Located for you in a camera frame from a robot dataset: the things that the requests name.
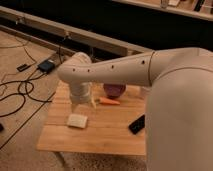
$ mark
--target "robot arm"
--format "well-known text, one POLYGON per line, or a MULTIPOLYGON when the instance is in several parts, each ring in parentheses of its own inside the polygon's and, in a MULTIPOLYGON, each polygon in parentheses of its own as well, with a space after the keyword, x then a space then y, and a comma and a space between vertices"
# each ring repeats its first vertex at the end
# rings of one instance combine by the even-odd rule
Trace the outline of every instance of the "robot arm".
POLYGON ((92 64, 80 52, 62 64, 58 74, 69 84, 72 102, 86 103, 91 95, 89 82, 151 86, 173 58, 197 53, 197 48, 152 51, 92 64))
POLYGON ((147 170, 213 170, 212 52, 182 48, 95 64, 77 53, 58 73, 75 103, 90 100, 90 81, 152 86, 146 105, 147 170))

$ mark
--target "wooden tabletop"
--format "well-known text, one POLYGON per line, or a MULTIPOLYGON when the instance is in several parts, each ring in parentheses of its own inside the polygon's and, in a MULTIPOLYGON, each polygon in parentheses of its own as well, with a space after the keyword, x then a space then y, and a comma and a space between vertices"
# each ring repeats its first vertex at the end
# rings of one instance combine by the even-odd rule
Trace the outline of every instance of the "wooden tabletop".
MULTIPOLYGON (((93 84, 94 97, 105 96, 101 84, 93 84)), ((127 86, 118 99, 119 106, 79 105, 75 113, 88 116, 85 129, 67 127, 71 113, 69 88, 60 82, 41 132, 37 149, 46 151, 85 152, 122 155, 145 155, 145 131, 133 135, 128 125, 144 114, 145 101, 140 88, 127 86)))

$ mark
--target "orange carrot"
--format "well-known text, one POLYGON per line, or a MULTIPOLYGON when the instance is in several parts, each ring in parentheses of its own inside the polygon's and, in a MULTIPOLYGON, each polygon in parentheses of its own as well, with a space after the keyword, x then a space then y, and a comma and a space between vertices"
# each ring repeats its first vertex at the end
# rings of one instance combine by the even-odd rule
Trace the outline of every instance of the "orange carrot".
POLYGON ((109 105, 119 105, 121 104, 119 101, 117 100, 112 100, 106 97, 100 97, 99 98, 99 103, 101 104, 109 104, 109 105))

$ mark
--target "concrete floor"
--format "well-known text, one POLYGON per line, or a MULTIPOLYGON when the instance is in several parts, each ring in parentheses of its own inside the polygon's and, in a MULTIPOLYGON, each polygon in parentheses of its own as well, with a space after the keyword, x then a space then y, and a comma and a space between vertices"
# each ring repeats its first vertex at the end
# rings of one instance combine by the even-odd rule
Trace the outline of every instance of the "concrete floor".
MULTIPOLYGON (((0 31, 0 47, 20 45, 14 36, 0 31)), ((44 48, 34 43, 26 46, 27 51, 38 63, 52 53, 52 50, 44 48)), ((32 60, 27 57, 23 47, 2 49, 0 48, 0 79, 4 74, 15 73, 16 68, 21 64, 31 64, 32 60)), ((8 76, 6 81, 23 80, 29 76, 36 68, 32 66, 28 70, 15 76, 8 76)), ((34 81, 35 91, 32 96, 39 99, 47 99, 55 91, 58 83, 56 71, 50 75, 34 81)), ((10 85, 4 96, 15 92, 17 84, 10 85)), ((21 103, 20 97, 11 97, 5 101, 0 101, 0 115, 8 113, 18 107, 21 103)), ((17 113, 0 118, 0 123, 5 127, 0 133, 0 148, 18 130, 21 125, 32 115, 41 105, 39 102, 27 99, 25 106, 17 113)), ((0 149, 0 170, 1 171, 49 171, 64 170, 51 152, 36 150, 36 144, 41 133, 42 125, 48 112, 49 104, 44 105, 10 141, 0 149)), ((75 171, 145 171, 144 156, 120 156, 120 155, 100 155, 81 153, 62 153, 69 165, 69 170, 75 171)))

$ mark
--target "black remote control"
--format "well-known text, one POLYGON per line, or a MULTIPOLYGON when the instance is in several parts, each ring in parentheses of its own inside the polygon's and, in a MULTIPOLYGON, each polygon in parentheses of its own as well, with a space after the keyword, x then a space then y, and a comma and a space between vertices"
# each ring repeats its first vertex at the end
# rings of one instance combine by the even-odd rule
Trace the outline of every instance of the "black remote control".
POLYGON ((133 134, 137 134, 141 129, 145 127, 145 115, 135 120, 129 125, 129 129, 133 134))
POLYGON ((0 132, 2 132, 4 130, 3 125, 0 123, 0 132))

